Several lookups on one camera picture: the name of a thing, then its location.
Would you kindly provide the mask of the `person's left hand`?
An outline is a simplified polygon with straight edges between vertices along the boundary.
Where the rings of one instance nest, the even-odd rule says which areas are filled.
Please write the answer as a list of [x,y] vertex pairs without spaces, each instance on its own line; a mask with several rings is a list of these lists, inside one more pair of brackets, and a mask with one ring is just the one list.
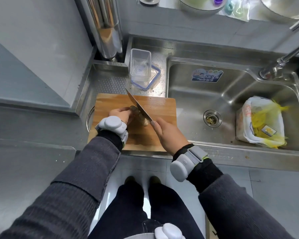
[[134,114],[130,107],[113,109],[109,112],[108,116],[117,116],[126,125],[130,124],[134,119]]

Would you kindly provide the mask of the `plastic bag with yellow waste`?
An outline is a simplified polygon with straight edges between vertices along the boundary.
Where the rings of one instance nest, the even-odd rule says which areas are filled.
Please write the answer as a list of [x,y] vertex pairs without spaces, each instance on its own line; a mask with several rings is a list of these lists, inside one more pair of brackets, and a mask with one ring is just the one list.
[[249,98],[236,113],[236,139],[275,149],[287,145],[282,112],[289,108],[264,97]]

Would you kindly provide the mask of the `shiny steel duct pipe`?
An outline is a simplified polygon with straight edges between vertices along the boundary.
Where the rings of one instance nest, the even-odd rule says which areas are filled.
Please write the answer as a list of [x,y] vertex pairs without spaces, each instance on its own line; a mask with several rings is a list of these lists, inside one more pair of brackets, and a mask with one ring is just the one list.
[[102,60],[122,62],[123,35],[117,0],[74,0],[88,37]]

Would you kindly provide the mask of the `clear plastic container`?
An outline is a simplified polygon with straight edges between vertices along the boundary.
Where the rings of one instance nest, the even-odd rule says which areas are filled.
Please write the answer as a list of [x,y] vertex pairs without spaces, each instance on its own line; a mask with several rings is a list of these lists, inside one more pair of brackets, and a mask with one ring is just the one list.
[[151,77],[151,52],[143,49],[131,49],[130,76],[133,81],[147,82]]

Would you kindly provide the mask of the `chrome faucet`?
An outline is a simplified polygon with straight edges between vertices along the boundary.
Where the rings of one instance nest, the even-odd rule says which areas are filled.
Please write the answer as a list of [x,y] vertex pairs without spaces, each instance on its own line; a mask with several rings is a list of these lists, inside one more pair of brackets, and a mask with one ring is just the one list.
[[[293,24],[290,28],[291,32],[299,31],[299,21]],[[287,55],[278,58],[273,63],[267,65],[266,67],[260,69],[259,77],[263,80],[273,80],[283,76],[283,68],[289,62],[291,58],[299,53],[299,46],[293,51],[289,52]]]

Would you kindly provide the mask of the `steel bowl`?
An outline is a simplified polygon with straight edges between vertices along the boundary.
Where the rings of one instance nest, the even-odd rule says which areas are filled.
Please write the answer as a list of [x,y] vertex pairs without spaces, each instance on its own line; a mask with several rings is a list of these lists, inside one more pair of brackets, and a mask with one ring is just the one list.
[[220,12],[227,0],[219,6],[214,5],[214,0],[178,0],[182,10],[191,15],[214,15]]

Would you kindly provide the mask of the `stainless steel sink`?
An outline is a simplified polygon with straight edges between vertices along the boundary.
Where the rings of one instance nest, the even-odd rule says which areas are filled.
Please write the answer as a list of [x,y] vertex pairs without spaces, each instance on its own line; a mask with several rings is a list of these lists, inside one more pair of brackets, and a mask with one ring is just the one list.
[[[282,113],[287,137],[284,150],[299,151],[299,85],[293,74],[285,78],[263,80],[258,67],[235,64],[229,60],[211,61],[169,57],[166,75],[166,96],[176,100],[177,126],[190,141],[260,147],[236,139],[236,113],[247,99],[260,96],[275,100],[281,106],[290,106]],[[195,69],[222,70],[216,83],[192,81]],[[215,110],[222,117],[217,128],[207,126],[203,114]]]

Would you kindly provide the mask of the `steel kitchen knife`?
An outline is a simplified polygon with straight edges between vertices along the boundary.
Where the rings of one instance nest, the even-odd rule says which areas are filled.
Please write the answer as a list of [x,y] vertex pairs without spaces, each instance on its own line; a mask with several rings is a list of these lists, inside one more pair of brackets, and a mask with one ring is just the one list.
[[144,108],[137,102],[137,100],[133,97],[133,95],[125,88],[127,95],[134,106],[139,110],[139,112],[143,115],[145,119],[147,119],[152,125],[155,123],[153,119],[148,115],[148,113],[144,110]]

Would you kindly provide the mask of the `person's right forearm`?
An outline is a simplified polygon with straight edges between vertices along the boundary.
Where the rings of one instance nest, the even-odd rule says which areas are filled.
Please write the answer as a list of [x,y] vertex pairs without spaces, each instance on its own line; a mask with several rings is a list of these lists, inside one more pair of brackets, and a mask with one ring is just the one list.
[[[193,146],[181,148],[172,161]],[[295,239],[210,158],[198,164],[186,180],[199,193],[200,204],[219,239]]]

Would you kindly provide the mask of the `person's left forearm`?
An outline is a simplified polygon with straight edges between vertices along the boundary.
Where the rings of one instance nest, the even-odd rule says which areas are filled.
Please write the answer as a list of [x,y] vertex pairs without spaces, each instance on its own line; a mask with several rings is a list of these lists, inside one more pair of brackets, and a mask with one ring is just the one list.
[[122,148],[119,135],[99,132],[0,239],[87,239]]

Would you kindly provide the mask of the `clear bag of teal clips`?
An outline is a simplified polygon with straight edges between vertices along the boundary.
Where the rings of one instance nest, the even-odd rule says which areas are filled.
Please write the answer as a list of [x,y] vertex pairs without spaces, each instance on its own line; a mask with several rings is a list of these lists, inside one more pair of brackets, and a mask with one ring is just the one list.
[[227,17],[249,22],[250,2],[249,0],[227,0],[222,12]]

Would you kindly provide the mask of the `round grey lid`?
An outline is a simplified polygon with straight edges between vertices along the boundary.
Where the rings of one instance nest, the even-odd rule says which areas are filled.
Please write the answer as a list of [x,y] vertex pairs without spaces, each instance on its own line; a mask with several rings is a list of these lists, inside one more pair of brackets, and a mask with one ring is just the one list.
[[160,2],[160,0],[138,0],[142,5],[154,7],[157,6]]

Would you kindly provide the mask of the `person's right hand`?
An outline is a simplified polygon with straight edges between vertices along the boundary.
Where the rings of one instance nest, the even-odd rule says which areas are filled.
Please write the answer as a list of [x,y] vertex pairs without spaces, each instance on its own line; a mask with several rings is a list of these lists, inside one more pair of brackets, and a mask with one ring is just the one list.
[[184,146],[190,144],[177,126],[170,124],[162,118],[157,118],[156,122],[160,124],[163,135],[158,137],[162,147],[170,155],[174,156]]

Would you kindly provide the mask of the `round sink drain strainer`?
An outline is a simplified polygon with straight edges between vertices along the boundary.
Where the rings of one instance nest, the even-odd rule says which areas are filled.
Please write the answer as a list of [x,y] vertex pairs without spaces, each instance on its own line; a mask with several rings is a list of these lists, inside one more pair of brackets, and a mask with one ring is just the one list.
[[222,124],[222,117],[219,112],[215,110],[207,110],[203,114],[205,124],[211,128],[217,128]]

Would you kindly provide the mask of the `dark blue trousers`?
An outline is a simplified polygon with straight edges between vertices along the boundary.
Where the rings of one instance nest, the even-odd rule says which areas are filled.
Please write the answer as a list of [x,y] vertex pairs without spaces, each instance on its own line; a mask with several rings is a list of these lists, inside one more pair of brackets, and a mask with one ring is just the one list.
[[121,185],[88,239],[156,239],[155,229],[166,223],[180,229],[185,239],[205,239],[183,200],[171,188],[150,183],[151,215],[143,210],[144,190],[136,181]]

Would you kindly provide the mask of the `blue white sink sticker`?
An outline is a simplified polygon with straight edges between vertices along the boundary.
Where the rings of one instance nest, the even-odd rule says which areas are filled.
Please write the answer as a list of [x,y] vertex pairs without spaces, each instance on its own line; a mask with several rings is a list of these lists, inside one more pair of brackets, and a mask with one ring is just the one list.
[[205,70],[203,68],[198,68],[192,72],[192,81],[216,83],[223,73],[222,70]]

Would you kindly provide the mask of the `white grey wrist tracker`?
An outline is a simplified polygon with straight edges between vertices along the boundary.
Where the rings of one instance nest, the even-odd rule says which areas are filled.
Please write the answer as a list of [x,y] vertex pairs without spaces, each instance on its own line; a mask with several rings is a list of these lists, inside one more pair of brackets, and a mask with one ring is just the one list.
[[178,158],[171,163],[170,172],[178,182],[183,182],[193,169],[198,164],[203,163],[207,158],[209,158],[207,152],[194,145],[191,148],[187,148],[185,153],[180,154]]
[[123,147],[128,140],[127,124],[125,124],[118,116],[108,116],[103,118],[96,126],[97,132],[107,130],[118,135],[122,141]]

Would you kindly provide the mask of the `wooden cutting board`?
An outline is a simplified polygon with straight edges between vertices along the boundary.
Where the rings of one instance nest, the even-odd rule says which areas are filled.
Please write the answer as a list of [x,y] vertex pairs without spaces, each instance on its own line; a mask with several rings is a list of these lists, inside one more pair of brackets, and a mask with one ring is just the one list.
[[[135,96],[135,98],[153,120],[161,117],[168,123],[177,124],[175,99],[151,96]],[[95,126],[107,117],[111,110],[131,105],[128,95],[99,93],[87,142],[89,143],[96,136]],[[128,133],[128,140],[123,150],[165,152],[151,124],[143,126],[137,119],[134,119],[128,125]]]

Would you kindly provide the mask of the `large steel basin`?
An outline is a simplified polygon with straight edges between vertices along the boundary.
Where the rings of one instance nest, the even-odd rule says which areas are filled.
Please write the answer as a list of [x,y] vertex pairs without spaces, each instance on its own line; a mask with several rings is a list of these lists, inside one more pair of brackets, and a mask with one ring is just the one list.
[[260,0],[260,2],[276,15],[299,20],[299,0]]

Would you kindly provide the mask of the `beige ginger root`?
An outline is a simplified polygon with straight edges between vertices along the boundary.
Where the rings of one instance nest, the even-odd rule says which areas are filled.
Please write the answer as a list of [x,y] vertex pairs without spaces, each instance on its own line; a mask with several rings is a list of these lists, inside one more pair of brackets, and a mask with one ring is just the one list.
[[145,116],[143,116],[136,106],[131,105],[129,108],[132,111],[134,118],[139,121],[141,125],[148,126],[148,120],[145,118]]

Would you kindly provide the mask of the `white chest tracker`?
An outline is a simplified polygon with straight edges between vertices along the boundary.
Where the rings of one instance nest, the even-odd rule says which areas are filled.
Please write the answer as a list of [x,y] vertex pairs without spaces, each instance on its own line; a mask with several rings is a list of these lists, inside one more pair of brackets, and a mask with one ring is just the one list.
[[155,239],[186,239],[181,230],[171,223],[155,228],[154,236]]

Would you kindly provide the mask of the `blue-rimmed clear container lid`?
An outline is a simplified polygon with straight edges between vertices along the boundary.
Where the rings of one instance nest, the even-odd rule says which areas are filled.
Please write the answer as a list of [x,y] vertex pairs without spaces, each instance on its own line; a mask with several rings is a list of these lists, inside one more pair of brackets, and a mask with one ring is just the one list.
[[136,86],[138,89],[147,91],[148,89],[152,88],[156,82],[161,77],[161,70],[155,64],[151,65],[151,77],[146,81],[136,80],[136,78],[131,77],[131,83]]

